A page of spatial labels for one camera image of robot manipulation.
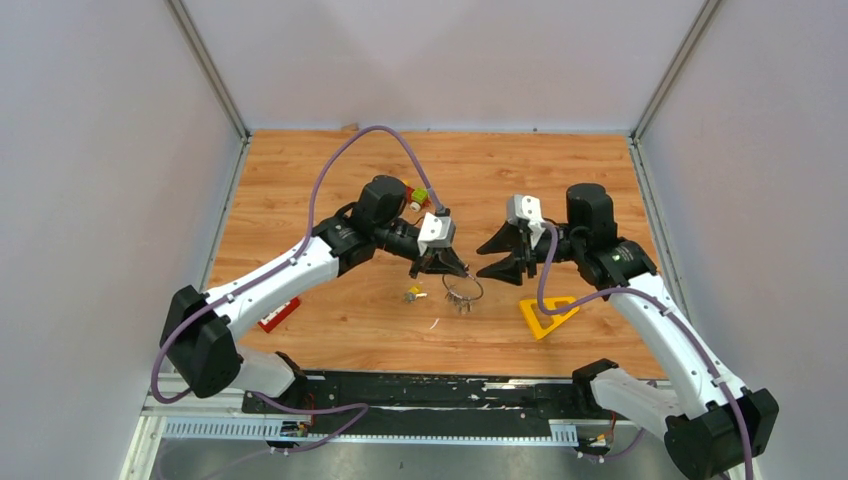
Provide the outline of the yellow triangle block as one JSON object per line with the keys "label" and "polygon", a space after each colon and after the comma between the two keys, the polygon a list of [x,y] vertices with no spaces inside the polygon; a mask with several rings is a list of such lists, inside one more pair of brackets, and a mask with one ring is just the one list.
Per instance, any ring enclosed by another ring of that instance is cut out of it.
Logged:
{"label": "yellow triangle block", "polygon": [[[545,297],[542,305],[547,310],[556,310],[570,306],[575,301],[576,298],[572,296]],[[539,303],[536,299],[530,298],[520,300],[518,302],[518,308],[536,341],[541,341],[547,337],[580,311],[579,307],[575,307],[565,313],[549,315],[539,309]]]}

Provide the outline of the large keyring with keys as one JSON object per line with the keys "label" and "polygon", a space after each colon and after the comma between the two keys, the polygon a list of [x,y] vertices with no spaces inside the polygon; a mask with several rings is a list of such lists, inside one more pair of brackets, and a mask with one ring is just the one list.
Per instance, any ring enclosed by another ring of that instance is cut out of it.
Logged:
{"label": "large keyring with keys", "polygon": [[473,274],[465,277],[443,275],[441,283],[445,288],[445,299],[460,315],[470,314],[475,303],[485,295],[481,281]]}

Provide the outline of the red lego toy car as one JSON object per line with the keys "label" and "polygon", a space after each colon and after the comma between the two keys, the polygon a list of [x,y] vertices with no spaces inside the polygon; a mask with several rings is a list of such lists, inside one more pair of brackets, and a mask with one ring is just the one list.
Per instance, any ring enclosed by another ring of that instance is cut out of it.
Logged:
{"label": "red lego toy car", "polygon": [[406,201],[410,210],[419,212],[431,205],[430,193],[426,188],[406,186]]}

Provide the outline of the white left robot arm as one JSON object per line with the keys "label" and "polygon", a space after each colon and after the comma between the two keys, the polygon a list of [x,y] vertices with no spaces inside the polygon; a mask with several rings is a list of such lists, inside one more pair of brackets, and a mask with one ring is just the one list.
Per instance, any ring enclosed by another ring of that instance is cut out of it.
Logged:
{"label": "white left robot arm", "polygon": [[402,217],[407,187],[379,175],[359,198],[314,226],[291,250],[249,274],[206,292],[188,285],[170,302],[160,346],[198,398],[228,387],[257,390],[283,413],[298,411],[306,386],[281,353],[263,354],[238,346],[260,320],[306,291],[329,283],[383,250],[410,261],[420,274],[467,276],[453,249],[456,226],[447,209],[428,212],[420,225]]}

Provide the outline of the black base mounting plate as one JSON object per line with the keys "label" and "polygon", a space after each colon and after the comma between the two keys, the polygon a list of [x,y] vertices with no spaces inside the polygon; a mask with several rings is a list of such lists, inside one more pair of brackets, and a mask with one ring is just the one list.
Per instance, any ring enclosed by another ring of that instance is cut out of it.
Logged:
{"label": "black base mounting plate", "polygon": [[305,370],[275,399],[290,408],[329,409],[353,403],[389,409],[518,409],[545,420],[623,421],[591,406],[569,378],[471,374]]}

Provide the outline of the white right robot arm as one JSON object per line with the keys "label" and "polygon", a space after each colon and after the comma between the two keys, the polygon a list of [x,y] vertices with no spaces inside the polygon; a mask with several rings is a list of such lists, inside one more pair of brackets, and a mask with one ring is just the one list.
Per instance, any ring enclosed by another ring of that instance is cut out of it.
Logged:
{"label": "white right robot arm", "polygon": [[755,477],[754,461],[768,444],[779,406],[767,389],[752,390],[706,345],[676,305],[655,263],[618,232],[614,202],[596,183],[570,186],[567,219],[544,217],[539,199],[517,194],[506,220],[479,248],[499,260],[482,278],[521,285],[546,283],[551,267],[571,262],[593,299],[611,304],[634,327],[670,381],[651,387],[608,359],[572,374],[571,403],[584,417],[620,414],[659,438],[689,479],[724,476],[741,467]]}

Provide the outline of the red lego brick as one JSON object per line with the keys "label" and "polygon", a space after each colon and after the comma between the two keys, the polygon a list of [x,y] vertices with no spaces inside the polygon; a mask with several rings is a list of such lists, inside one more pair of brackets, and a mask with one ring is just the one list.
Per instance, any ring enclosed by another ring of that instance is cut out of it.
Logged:
{"label": "red lego brick", "polygon": [[299,297],[294,297],[290,301],[276,308],[274,311],[263,317],[257,325],[265,332],[271,333],[283,321],[285,321],[295,310],[301,305]]}

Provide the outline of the silver key with yellow tag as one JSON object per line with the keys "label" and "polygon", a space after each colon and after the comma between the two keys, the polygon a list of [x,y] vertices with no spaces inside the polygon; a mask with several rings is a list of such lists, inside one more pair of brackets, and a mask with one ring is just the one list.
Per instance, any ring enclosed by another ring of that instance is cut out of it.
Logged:
{"label": "silver key with yellow tag", "polygon": [[428,293],[423,291],[419,286],[410,287],[403,295],[403,301],[406,303],[413,303],[417,300],[426,298]]}

